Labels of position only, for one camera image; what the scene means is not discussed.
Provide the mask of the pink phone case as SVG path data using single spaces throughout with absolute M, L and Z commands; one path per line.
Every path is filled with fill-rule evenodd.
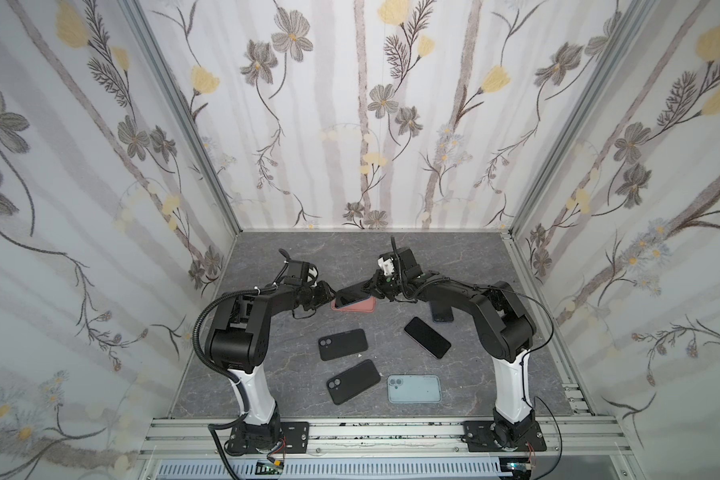
M 368 297 L 361 301 L 342 304 L 334 299 L 331 303 L 331 309 L 340 312 L 356 312 L 356 313 L 372 313 L 375 310 L 376 299 L 374 297 Z

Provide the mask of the black phone picked up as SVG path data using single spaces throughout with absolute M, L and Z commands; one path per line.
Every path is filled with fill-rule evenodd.
M 335 292 L 334 306 L 336 308 L 345 308 L 359 302 L 366 301 L 371 295 L 364 290 L 364 283 L 351 285 Z

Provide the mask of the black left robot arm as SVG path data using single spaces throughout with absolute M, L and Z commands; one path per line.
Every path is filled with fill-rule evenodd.
M 335 290 L 319 278 L 314 264 L 286 258 L 270 283 L 224 293 L 201 312 L 192 332 L 195 355 L 230 381 L 240 407 L 237 419 L 209 426 L 214 438 L 219 431 L 229 433 L 222 447 L 226 454 L 283 446 L 278 405 L 264 370 L 272 318 L 298 308 L 314 312 L 334 298 Z

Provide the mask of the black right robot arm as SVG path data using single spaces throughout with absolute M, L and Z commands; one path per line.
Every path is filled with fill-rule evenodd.
M 405 247 L 381 255 L 372 277 L 340 289 L 335 305 L 340 307 L 351 297 L 421 301 L 468 314 L 477 339 L 493 359 L 496 377 L 489 443 L 511 451 L 536 437 L 532 429 L 538 422 L 529 400 L 528 382 L 528 356 L 536 325 L 508 283 L 470 284 L 425 270 Z

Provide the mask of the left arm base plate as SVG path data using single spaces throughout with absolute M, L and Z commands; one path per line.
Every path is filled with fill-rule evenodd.
M 308 422 L 280 422 L 234 427 L 223 449 L 228 455 L 279 453 L 305 454 L 309 442 Z

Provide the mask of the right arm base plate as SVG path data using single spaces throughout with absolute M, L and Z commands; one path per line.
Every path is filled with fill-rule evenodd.
M 518 423 L 506 420 L 465 421 L 462 441 L 470 452 L 546 452 L 539 423 L 531 417 Z

